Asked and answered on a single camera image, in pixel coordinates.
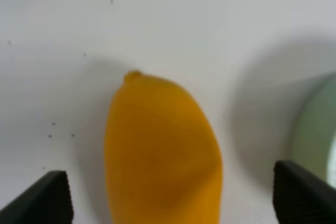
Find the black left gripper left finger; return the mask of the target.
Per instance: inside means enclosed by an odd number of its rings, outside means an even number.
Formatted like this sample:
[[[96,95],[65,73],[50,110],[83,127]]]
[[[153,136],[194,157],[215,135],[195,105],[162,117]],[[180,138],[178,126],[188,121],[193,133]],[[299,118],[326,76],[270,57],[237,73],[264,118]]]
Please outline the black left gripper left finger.
[[[68,175],[53,170],[1,209],[1,223],[68,223],[74,218]]]

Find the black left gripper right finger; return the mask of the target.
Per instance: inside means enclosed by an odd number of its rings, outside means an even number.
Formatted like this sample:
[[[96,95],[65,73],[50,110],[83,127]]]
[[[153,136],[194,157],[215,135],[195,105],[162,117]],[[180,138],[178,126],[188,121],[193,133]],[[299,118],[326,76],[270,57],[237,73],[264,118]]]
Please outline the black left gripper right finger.
[[[274,166],[273,207],[279,223],[335,223],[335,189],[292,161]]]

